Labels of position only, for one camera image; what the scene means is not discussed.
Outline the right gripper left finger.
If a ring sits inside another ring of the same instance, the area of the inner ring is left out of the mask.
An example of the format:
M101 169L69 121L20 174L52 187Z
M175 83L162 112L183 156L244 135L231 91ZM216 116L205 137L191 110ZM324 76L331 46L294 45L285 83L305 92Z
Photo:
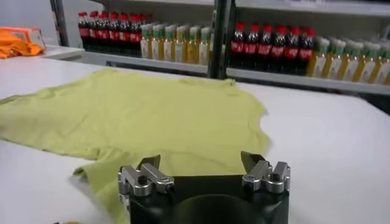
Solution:
M122 166L118 170L119 195L150 196L155 189L161 194L174 192L174 177L163 174L158 168L161 156L143 158L136 168Z

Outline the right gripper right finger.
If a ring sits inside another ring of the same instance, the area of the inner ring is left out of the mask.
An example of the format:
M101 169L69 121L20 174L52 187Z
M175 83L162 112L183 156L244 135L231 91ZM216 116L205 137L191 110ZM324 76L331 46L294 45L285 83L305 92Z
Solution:
M261 155L245 151L241 152L241 161L246 171L241 179L244 188L273 194L290 191L291 168L288 163L279 161L273 167Z

